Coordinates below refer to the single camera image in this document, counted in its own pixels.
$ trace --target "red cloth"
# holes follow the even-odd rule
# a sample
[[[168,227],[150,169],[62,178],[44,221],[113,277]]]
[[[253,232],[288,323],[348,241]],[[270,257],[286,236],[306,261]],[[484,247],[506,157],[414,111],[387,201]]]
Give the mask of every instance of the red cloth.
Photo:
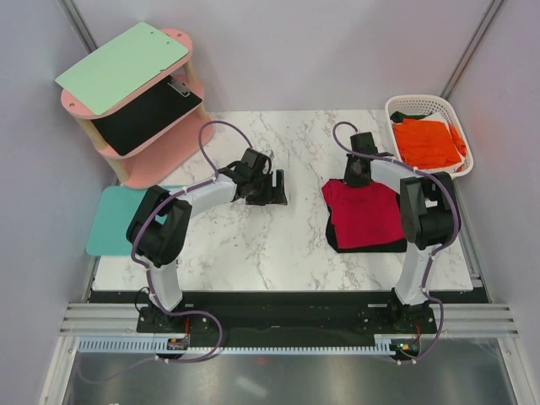
[[[404,237],[396,193],[381,183],[357,188],[330,180],[322,195],[332,210],[339,248],[381,245]]]

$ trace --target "green board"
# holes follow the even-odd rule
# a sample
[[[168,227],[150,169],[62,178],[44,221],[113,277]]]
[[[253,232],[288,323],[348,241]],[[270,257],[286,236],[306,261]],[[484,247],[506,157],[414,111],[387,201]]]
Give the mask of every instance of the green board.
[[[57,83],[103,114],[178,62],[188,50],[150,24],[139,23],[57,77]]]
[[[132,245],[126,239],[127,227],[132,222],[145,192],[146,190],[133,190],[124,186],[111,186],[101,193],[100,204],[86,244],[89,255],[130,255]],[[163,224],[165,217],[157,217],[157,220]]]

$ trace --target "plastic basket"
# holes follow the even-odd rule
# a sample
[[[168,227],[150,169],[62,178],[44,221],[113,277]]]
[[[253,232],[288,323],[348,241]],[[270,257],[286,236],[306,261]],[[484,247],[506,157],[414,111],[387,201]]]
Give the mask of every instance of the plastic basket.
[[[457,119],[456,112],[448,101],[441,99],[436,95],[398,95],[396,97],[392,97],[386,102],[385,111],[386,122],[388,124],[388,129],[391,134],[391,140],[393,141],[394,148],[396,149],[396,156],[400,160],[402,160],[402,157],[399,154],[399,149],[397,148],[396,137],[394,136],[394,131],[392,129],[392,120],[390,119],[390,115],[392,115],[396,111],[400,111],[403,114],[408,115],[429,115],[440,112],[442,116],[448,121],[448,123],[452,124],[461,135],[463,142],[467,147],[467,157],[464,158],[463,162],[458,165],[450,167],[440,167],[424,171],[431,173],[436,171],[447,171],[448,173],[450,173],[452,178],[455,178],[464,176],[473,169],[474,159],[473,153],[469,148],[469,142],[467,141],[467,137],[465,136],[465,132],[463,131],[462,124],[460,124],[459,120]]]

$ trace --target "marble table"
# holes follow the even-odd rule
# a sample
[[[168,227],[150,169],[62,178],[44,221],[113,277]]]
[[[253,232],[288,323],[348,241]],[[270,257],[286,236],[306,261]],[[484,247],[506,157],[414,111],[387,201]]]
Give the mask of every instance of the marble table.
[[[213,114],[242,129],[255,149],[274,154],[284,169],[289,205],[253,207],[243,201],[222,205],[192,219],[178,259],[185,290],[388,290],[399,279],[404,253],[337,254],[325,238],[328,218],[321,187],[343,178],[345,153],[332,140],[332,126],[345,120],[372,131],[379,150],[392,151],[384,111],[264,111]],[[339,130],[348,144],[352,134]],[[208,154],[218,167],[239,159],[246,143],[232,129],[217,126]],[[210,176],[200,153],[162,185],[186,185]],[[146,285],[143,268],[127,256],[103,256],[93,290],[137,290]],[[440,254],[432,289],[469,290],[472,283],[457,240]]]

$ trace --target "wall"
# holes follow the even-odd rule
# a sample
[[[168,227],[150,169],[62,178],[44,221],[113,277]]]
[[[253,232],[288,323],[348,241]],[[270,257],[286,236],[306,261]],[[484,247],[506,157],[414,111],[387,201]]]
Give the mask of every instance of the wall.
[[[489,0],[76,0],[99,45],[138,21],[193,39],[211,111],[383,108],[439,94]]]
[[[37,403],[69,300],[80,300],[84,245],[112,173],[60,106],[54,78],[84,57],[55,0],[0,14],[0,397]]]
[[[540,26],[537,0],[507,2],[451,97],[474,153],[459,188],[489,291],[508,302],[540,377]]]

